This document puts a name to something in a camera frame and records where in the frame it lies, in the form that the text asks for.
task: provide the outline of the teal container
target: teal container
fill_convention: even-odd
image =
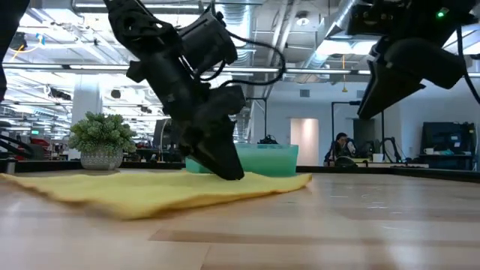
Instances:
[[[245,172],[271,177],[289,177],[296,175],[298,145],[254,145],[236,144],[238,157]],[[187,158],[185,161],[189,173],[211,173],[210,170]]]

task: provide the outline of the wooden tabletop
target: wooden tabletop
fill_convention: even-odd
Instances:
[[[72,173],[79,171],[24,176]],[[480,269],[480,185],[319,174],[292,193],[124,222],[0,183],[0,264],[5,270]]]

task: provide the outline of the yellow towel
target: yellow towel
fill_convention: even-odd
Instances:
[[[64,203],[106,206],[121,219],[149,218],[160,212],[228,203],[303,188],[311,175],[270,178],[247,172],[240,181],[188,172],[116,173],[104,176],[16,177],[0,179]]]

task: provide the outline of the plant pot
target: plant pot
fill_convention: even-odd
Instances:
[[[96,151],[82,152],[80,162],[85,170],[114,170],[122,164],[123,151],[107,154],[103,147]]]

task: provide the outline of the pillar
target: pillar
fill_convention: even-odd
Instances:
[[[102,91],[98,75],[78,74],[73,90],[72,125],[85,118],[87,112],[102,112]],[[80,152],[69,149],[68,159],[80,158]]]

